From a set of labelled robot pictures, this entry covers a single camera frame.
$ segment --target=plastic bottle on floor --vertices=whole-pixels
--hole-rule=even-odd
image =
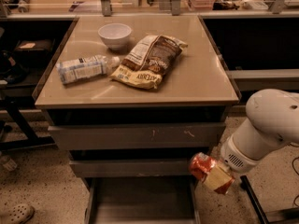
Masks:
[[[0,163],[10,172],[16,170],[18,167],[18,164],[13,159],[11,159],[9,155],[4,155],[1,151]]]

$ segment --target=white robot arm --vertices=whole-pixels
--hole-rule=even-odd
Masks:
[[[299,143],[299,93],[266,89],[246,103],[246,120],[221,147],[221,161],[246,173],[274,150]]]

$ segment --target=white bowl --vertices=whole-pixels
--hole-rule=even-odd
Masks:
[[[103,43],[113,50],[123,49],[130,41],[132,29],[122,23],[111,23],[102,26],[98,34]]]

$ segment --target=drawer front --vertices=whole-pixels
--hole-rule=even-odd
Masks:
[[[85,224],[200,224],[188,176],[95,178]]]
[[[189,159],[71,161],[77,177],[190,175]]]
[[[225,123],[138,124],[111,126],[50,126],[60,149],[120,149],[155,147],[214,147]]]

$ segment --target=speckled floor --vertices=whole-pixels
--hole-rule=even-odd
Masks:
[[[244,116],[230,116],[223,142]],[[7,140],[23,138],[13,122]],[[30,121],[37,135],[48,135],[48,123],[42,119]],[[217,156],[221,143],[213,149]],[[56,146],[10,150],[8,154],[19,164],[15,172],[0,167],[0,213],[18,203],[29,203],[35,215],[28,224],[84,223],[89,192],[75,177],[68,165],[66,151]],[[268,155],[249,174],[248,179],[265,212],[294,207],[299,194],[299,176],[292,169],[292,160],[299,156],[298,147],[287,146]],[[195,191],[202,224],[260,223],[248,194],[240,188],[238,176],[226,196],[216,194],[199,184]]]

